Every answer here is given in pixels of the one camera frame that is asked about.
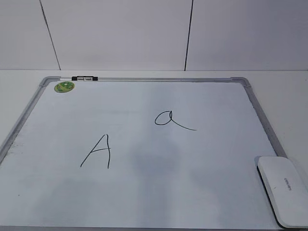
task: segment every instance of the white eraser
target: white eraser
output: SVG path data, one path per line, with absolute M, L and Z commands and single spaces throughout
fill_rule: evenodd
M 292 162 L 262 156 L 258 168 L 277 221 L 286 228 L 308 228 L 308 191 Z

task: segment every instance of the white table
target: white table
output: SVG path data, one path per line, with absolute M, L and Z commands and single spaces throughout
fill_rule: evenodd
M 46 76 L 245 77 L 286 154 L 308 187 L 308 71 L 23 71 L 0 70 L 0 143 Z

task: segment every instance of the green sticker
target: green sticker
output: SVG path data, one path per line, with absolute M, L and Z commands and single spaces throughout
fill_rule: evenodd
M 65 93 L 69 92 L 72 89 L 74 89 L 75 84 L 73 82 L 65 81 L 62 83 L 58 83 L 55 87 L 54 90 L 58 93 Z

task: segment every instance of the whiteboard surface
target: whiteboard surface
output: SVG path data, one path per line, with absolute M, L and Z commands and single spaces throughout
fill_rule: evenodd
M 240 84 L 56 84 L 0 165 L 1 225 L 279 229 L 254 162 L 275 152 Z M 197 131 L 156 125 L 168 110 Z M 80 167 L 104 134 L 109 169 L 108 150 Z

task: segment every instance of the black marker writing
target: black marker writing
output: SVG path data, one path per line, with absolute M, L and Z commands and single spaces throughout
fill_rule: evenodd
M 158 124 L 157 123 L 157 119 L 162 115 L 162 114 L 164 114 L 164 113 L 169 113 L 169 121 L 167 121 L 166 123 L 164 123 L 164 124 Z M 185 129 L 188 129 L 188 130 L 191 130 L 191 131 L 197 131 L 197 130 L 195 130 L 195 129 L 191 129 L 191 128 L 187 128 L 187 127 L 184 127 L 184 126 L 182 126 L 181 124 L 178 124 L 177 122 L 175 122 L 173 119 L 172 119 L 172 111 L 165 111 L 165 112 L 162 112 L 161 114 L 159 114 L 157 117 L 156 117 L 156 119 L 155 119 L 155 124 L 156 125 L 166 125 L 166 124 L 168 124 L 169 122 L 173 122 L 173 123 L 175 123 L 176 125 L 179 125 L 180 127 L 182 127 L 182 128 L 185 128 Z
M 102 138 L 104 136 L 107 136 L 107 148 L 102 148 L 102 149 L 97 149 L 97 150 L 94 150 L 96 148 L 96 146 L 101 142 Z M 108 149 L 108 153 L 109 153 L 109 160 L 108 160 L 108 168 L 109 168 L 109 164 L 110 164 L 110 147 L 109 147 L 109 136 L 108 134 L 105 134 L 103 135 L 100 140 L 96 143 L 96 145 L 94 146 L 94 148 L 92 148 L 92 150 L 89 152 L 89 154 L 87 155 L 87 157 L 82 161 L 80 167 L 82 167 L 83 163 L 86 161 L 86 159 L 90 156 L 91 153 L 94 153 L 94 152 L 97 152 L 97 151 L 101 151 L 101 150 L 106 150 Z

